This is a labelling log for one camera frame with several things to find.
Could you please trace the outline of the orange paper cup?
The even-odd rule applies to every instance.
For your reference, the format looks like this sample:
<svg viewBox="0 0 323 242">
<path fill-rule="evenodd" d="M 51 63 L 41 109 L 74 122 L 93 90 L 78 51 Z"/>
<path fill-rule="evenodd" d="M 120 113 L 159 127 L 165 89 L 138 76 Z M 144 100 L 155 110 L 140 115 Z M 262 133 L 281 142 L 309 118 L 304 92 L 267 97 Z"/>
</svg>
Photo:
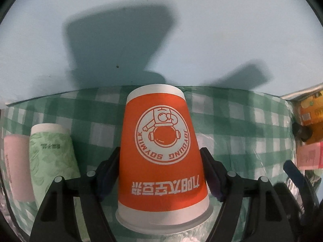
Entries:
<svg viewBox="0 0 323 242">
<path fill-rule="evenodd" d="M 142 234 L 176 234 L 212 214 L 202 159 L 183 92 L 152 84 L 126 99 L 116 218 Z"/>
</svg>

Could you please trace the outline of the green leaf-print paper cup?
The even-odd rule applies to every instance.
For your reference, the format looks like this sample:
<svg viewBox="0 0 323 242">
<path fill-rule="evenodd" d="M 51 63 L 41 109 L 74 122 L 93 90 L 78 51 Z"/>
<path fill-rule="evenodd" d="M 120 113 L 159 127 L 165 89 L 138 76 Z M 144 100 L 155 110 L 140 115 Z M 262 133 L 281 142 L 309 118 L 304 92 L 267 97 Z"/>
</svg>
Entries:
<svg viewBox="0 0 323 242">
<path fill-rule="evenodd" d="M 57 176 L 80 177 L 68 129 L 56 123 L 39 123 L 31 128 L 29 166 L 36 207 L 41 203 Z"/>
</svg>

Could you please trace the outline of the pink packet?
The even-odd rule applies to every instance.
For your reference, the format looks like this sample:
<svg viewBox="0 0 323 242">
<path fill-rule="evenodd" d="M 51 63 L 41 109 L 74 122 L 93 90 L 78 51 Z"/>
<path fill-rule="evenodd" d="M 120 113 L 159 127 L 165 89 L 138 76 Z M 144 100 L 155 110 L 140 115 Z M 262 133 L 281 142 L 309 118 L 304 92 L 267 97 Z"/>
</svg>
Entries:
<svg viewBox="0 0 323 242">
<path fill-rule="evenodd" d="M 322 142 L 299 147 L 296 158 L 297 167 L 301 170 L 322 169 Z"/>
</svg>

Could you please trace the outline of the small black object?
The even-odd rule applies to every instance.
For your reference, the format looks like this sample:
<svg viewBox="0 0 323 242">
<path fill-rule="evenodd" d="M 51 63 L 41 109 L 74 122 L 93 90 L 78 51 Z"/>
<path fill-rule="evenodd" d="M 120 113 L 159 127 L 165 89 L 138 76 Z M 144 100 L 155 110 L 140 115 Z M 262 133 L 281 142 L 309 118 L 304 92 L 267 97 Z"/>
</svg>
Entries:
<svg viewBox="0 0 323 242">
<path fill-rule="evenodd" d="M 299 138 L 302 142 L 306 142 L 313 135 L 313 131 L 309 126 L 302 126 L 297 122 L 292 124 L 292 133 L 295 138 Z"/>
</svg>

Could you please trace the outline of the green checkered tablecloth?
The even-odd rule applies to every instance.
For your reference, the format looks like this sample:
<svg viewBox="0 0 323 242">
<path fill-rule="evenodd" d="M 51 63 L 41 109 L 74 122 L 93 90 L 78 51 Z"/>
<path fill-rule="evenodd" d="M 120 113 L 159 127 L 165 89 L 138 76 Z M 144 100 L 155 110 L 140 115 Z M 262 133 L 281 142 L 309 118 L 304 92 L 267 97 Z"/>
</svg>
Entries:
<svg viewBox="0 0 323 242">
<path fill-rule="evenodd" d="M 39 123 L 71 131 L 82 174 L 94 170 L 121 142 L 126 98 L 132 86 L 85 89 L 11 104 L 1 111 L 1 136 L 29 135 Z M 182 87 L 200 147 L 240 176 L 287 179 L 283 171 L 296 144 L 291 104 L 252 91 Z"/>
</svg>

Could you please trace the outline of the orange-label drink bottle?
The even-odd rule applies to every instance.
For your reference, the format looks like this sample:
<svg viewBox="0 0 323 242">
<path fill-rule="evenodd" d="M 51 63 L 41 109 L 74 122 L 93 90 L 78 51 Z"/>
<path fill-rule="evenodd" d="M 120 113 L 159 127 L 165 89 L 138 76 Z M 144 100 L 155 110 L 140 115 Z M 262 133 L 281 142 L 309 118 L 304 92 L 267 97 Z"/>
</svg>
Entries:
<svg viewBox="0 0 323 242">
<path fill-rule="evenodd" d="M 311 131 L 311 136 L 306 144 L 313 144 L 322 141 L 322 116 L 323 116 L 322 90 L 317 91 L 305 100 L 301 101 L 300 115 L 302 126 Z"/>
</svg>

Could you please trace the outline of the pink plastic mug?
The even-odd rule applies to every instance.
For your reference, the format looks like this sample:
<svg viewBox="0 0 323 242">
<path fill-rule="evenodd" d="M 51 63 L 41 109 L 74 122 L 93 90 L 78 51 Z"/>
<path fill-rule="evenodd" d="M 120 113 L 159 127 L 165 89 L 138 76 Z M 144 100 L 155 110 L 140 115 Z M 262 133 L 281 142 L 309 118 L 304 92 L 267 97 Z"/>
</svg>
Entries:
<svg viewBox="0 0 323 242">
<path fill-rule="evenodd" d="M 34 202 L 29 167 L 29 136 L 5 136 L 4 158 L 13 198 L 19 202 Z"/>
</svg>

